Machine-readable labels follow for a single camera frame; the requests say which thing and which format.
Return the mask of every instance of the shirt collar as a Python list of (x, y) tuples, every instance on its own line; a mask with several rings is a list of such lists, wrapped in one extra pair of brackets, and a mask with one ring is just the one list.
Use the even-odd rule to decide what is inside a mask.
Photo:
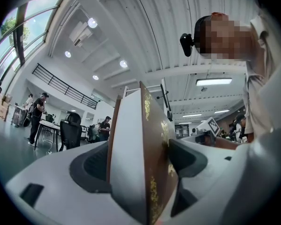
[(262, 19), (260, 16), (256, 16), (254, 19), (252, 19), (251, 21), (252, 26), (254, 27), (254, 29), (257, 32), (257, 36), (259, 39), (261, 39), (261, 34), (263, 32), (267, 33), (267, 30), (262, 22)]

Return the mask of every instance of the tree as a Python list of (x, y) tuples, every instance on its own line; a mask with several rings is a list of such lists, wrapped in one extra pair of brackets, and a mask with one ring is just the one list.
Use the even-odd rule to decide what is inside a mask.
[[(10, 17), (8, 18), (5, 23), (1, 26), (1, 34), (3, 35), (6, 33), (9, 29), (11, 29), (15, 25), (15, 17)], [(29, 28), (25, 26), (24, 24), (24, 29), (23, 29), (23, 44), (27, 45), (27, 42), (25, 42), (30, 34)], [(14, 43), (14, 37), (13, 34), (11, 33), (9, 35), (9, 44), (13, 45)]]

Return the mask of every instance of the floor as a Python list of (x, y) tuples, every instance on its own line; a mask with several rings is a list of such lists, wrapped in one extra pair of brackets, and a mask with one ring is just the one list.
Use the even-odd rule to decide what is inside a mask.
[[(37, 142), (38, 148), (34, 151), (34, 146), (28, 144), (27, 137), (30, 135), (29, 127), (14, 127), (10, 122), (0, 119), (0, 180), (6, 184), (14, 175), (33, 163), (38, 158), (46, 156), (50, 149), (49, 142), (42, 139), (53, 141), (53, 135), (42, 134)], [(52, 145), (51, 152), (56, 152), (55, 144)]]

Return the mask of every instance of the ceiling vent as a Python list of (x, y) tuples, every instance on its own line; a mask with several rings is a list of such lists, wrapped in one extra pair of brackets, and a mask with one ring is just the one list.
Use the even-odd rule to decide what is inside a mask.
[(81, 47), (83, 45), (83, 40), (91, 35), (92, 32), (88, 29), (88, 24), (86, 22), (78, 22), (70, 34), (70, 39), (74, 43), (75, 47)]

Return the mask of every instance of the gold decoration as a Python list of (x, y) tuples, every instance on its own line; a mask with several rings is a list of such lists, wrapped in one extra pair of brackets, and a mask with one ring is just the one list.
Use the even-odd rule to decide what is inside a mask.
[(170, 174), (171, 177), (173, 177), (174, 172), (176, 172), (176, 171), (175, 171), (175, 169), (174, 169), (173, 164), (169, 164), (169, 167), (168, 167), (168, 174)]
[(169, 146), (169, 127), (166, 121), (161, 122), (161, 126), (163, 128), (163, 133), (161, 133), (161, 137), (163, 138), (163, 146)]
[(146, 120), (149, 121), (150, 115), (150, 101), (152, 100), (152, 96), (150, 93), (146, 92), (145, 94), (145, 111), (146, 111)]
[(152, 214), (151, 224), (154, 224), (163, 211), (163, 205), (160, 206), (158, 205), (157, 187), (153, 176), (151, 176), (150, 192), (151, 192), (151, 214)]

